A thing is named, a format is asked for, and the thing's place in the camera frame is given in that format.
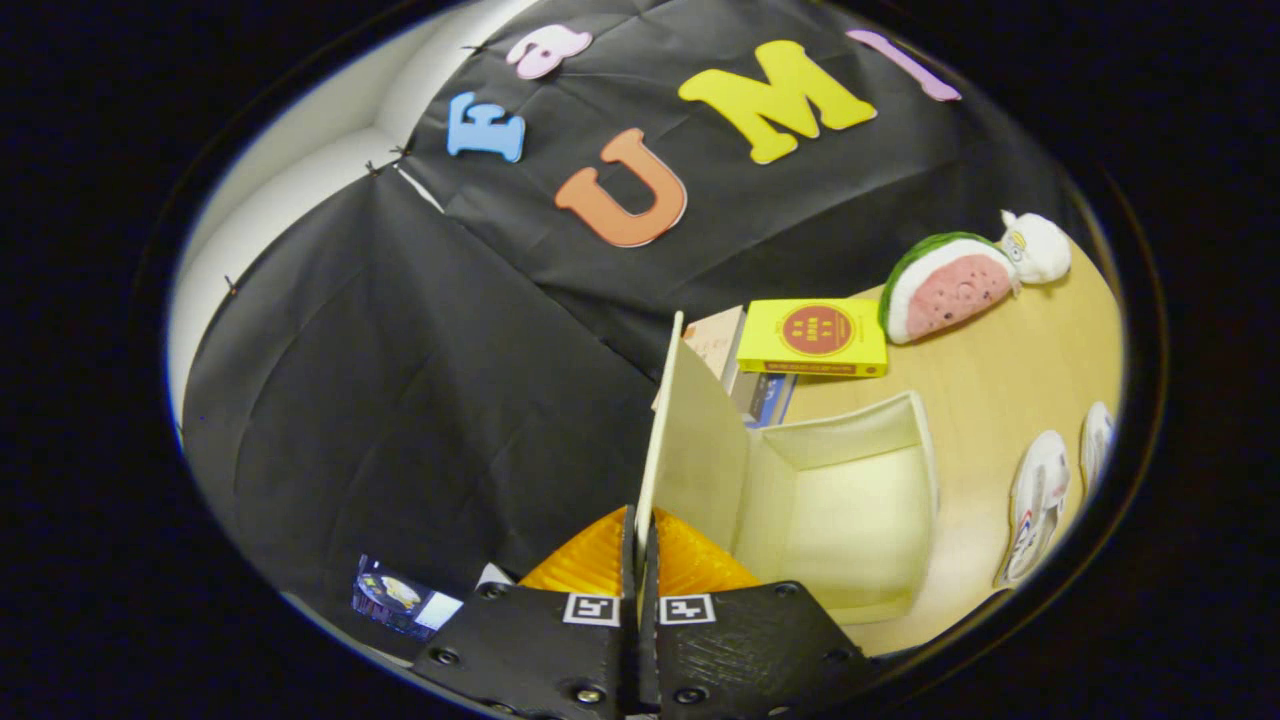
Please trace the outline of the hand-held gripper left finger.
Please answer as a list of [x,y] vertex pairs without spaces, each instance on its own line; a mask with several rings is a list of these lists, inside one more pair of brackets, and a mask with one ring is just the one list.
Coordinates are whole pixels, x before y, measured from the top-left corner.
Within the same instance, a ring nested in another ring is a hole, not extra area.
[[488,582],[428,642],[411,671],[498,719],[623,719],[637,711],[635,514],[603,542],[612,593]]

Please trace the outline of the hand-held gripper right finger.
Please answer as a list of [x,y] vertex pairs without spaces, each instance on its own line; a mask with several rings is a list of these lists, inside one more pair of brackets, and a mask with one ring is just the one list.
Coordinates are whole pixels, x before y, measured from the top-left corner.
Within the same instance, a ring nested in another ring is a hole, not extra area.
[[881,676],[803,584],[755,582],[671,512],[644,560],[640,705],[659,719],[809,719]]

